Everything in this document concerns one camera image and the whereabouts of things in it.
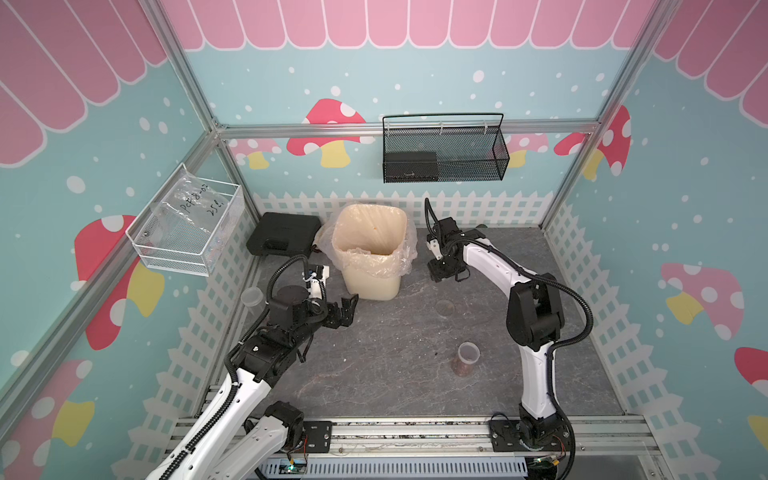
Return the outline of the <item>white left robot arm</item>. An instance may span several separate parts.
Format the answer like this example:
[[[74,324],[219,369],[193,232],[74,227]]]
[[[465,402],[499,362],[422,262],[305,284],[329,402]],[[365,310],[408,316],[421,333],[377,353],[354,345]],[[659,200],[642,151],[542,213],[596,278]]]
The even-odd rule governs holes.
[[[323,287],[281,288],[225,358],[227,378],[211,403],[149,478],[244,479],[273,454],[294,451],[304,415],[287,402],[273,403],[241,439],[235,436],[283,374],[305,361],[319,329],[352,324],[358,301],[330,302]]]

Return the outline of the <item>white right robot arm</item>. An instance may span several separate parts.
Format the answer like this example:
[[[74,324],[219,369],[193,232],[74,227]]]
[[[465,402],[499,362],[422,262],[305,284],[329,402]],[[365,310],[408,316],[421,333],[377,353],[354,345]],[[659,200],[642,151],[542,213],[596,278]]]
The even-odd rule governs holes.
[[[519,438],[529,450],[546,447],[565,427],[555,394],[552,347],[564,326],[555,277],[538,275],[512,261],[476,229],[463,231],[448,217],[427,224],[428,263],[435,282],[477,270],[506,294],[506,329],[518,345],[523,367]]]

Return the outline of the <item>clear jar lid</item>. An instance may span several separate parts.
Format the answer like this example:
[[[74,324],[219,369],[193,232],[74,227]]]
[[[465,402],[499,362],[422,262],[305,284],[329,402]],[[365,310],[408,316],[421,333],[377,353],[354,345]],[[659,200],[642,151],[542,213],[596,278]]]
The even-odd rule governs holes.
[[[434,305],[434,309],[443,318],[449,318],[456,312],[455,304],[445,299],[438,300]]]

